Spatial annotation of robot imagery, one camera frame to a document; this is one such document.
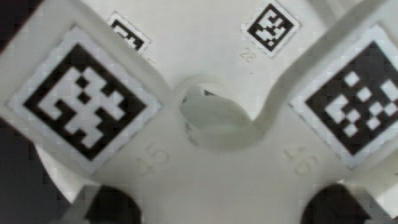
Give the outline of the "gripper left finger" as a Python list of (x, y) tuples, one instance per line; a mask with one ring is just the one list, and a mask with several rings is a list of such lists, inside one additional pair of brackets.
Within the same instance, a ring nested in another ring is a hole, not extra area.
[(85, 185), (64, 224), (142, 224), (140, 208), (124, 192), (105, 185)]

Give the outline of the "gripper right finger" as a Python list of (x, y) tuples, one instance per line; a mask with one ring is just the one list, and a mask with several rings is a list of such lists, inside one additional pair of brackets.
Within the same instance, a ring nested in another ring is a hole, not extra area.
[(307, 202), (300, 224), (391, 224), (391, 215), (366, 189), (336, 183)]

